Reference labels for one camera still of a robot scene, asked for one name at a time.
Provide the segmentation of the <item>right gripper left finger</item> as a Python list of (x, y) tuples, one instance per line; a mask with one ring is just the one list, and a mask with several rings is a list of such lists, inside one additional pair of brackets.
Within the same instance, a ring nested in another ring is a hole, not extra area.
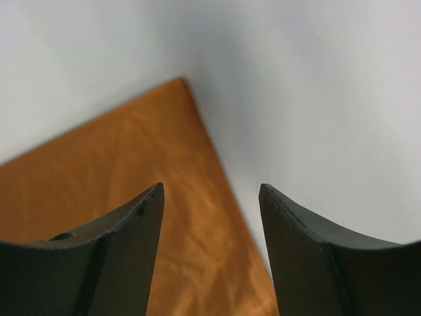
[(144, 315), (164, 187), (49, 240), (1, 242), (2, 315)]

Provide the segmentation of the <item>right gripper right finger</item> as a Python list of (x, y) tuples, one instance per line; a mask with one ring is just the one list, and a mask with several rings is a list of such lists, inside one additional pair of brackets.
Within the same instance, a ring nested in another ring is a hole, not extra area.
[(281, 315), (419, 315), (420, 243), (340, 226), (263, 184), (260, 215)]

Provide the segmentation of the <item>orange cloth napkin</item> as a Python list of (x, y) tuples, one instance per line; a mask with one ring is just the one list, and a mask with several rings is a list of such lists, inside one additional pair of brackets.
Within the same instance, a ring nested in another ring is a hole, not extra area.
[(171, 80), (1, 166), (1, 238), (80, 226), (164, 185), (149, 315), (277, 315), (274, 287), (187, 82)]

